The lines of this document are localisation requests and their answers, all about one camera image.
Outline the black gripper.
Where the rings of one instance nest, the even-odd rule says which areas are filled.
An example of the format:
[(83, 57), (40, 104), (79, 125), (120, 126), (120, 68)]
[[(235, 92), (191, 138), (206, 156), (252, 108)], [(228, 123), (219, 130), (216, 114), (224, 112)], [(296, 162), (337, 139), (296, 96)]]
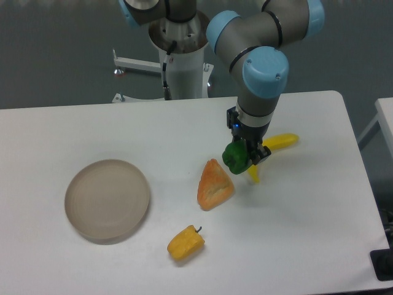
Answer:
[(263, 145), (271, 122), (271, 115), (256, 117), (246, 113), (240, 106), (227, 110), (227, 127), (232, 131), (233, 141), (245, 140), (252, 165), (265, 161), (271, 150)]

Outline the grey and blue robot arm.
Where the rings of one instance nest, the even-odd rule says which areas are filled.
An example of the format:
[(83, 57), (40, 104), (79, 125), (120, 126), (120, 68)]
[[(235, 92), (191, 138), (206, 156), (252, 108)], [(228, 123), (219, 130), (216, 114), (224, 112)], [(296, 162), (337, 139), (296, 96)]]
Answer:
[(236, 105), (227, 111), (232, 142), (222, 158), (233, 174), (263, 162), (271, 152), (263, 144), (284, 91), (289, 62), (281, 47), (320, 32), (325, 22), (320, 1), (263, 1), (256, 14), (234, 11), (208, 18), (196, 1), (120, 1), (130, 26), (149, 26), (152, 43), (162, 52), (164, 98), (191, 96), (201, 88), (203, 66), (191, 76), (189, 55), (209, 45), (239, 86)]

